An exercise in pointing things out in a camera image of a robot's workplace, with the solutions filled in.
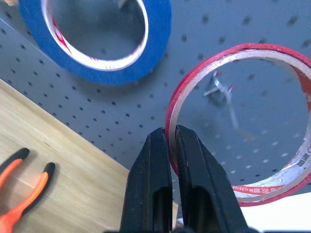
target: pliers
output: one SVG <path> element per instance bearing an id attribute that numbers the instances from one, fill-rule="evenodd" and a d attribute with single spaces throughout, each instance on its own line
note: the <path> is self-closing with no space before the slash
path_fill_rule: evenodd
<path id="1" fill-rule="evenodd" d="M 2 165 L 0 165 L 0 189 L 9 174 L 24 161 L 29 152 L 29 149 L 22 148 L 11 155 Z M 51 183 L 54 171 L 55 164 L 48 163 L 44 168 L 38 184 L 31 194 L 11 211 L 0 216 L 0 233 L 13 232 L 13 227 L 17 221 L 28 213 L 43 197 Z"/>

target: wooden table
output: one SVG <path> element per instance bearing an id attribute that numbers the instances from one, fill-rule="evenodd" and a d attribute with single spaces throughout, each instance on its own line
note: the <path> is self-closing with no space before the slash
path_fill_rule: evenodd
<path id="1" fill-rule="evenodd" d="M 31 150 L 0 190 L 0 215 L 31 192 L 46 163 L 57 164 L 45 197 L 14 232 L 118 229 L 128 170 L 3 81 L 0 100 L 0 163 L 22 147 Z"/>

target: pegboard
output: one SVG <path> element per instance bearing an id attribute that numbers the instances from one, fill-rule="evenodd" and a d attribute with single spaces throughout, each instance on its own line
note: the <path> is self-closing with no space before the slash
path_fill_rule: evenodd
<path id="1" fill-rule="evenodd" d="M 172 0 L 171 4 L 172 32 L 163 59 L 150 75 L 123 86 L 90 83 L 58 67 L 37 47 L 18 10 L 1 4 L 0 77 L 130 169 L 148 133 L 164 126 L 174 89 L 203 59 L 245 42 L 278 44 L 311 57 L 308 0 Z M 101 38 L 90 36 L 96 41 L 90 50 L 103 53 Z M 120 48 L 118 42 L 109 41 L 114 48 Z M 232 184 L 267 178 L 302 144 L 308 115 L 300 85 L 264 61 L 238 61 L 219 71 L 220 81 L 233 86 L 240 127 L 255 140 L 233 130 L 227 108 L 202 97 L 211 74 L 186 99 L 178 124 L 197 132 Z M 172 175 L 174 200 L 180 203 L 178 179 Z M 311 183 L 299 193 L 310 191 Z"/>

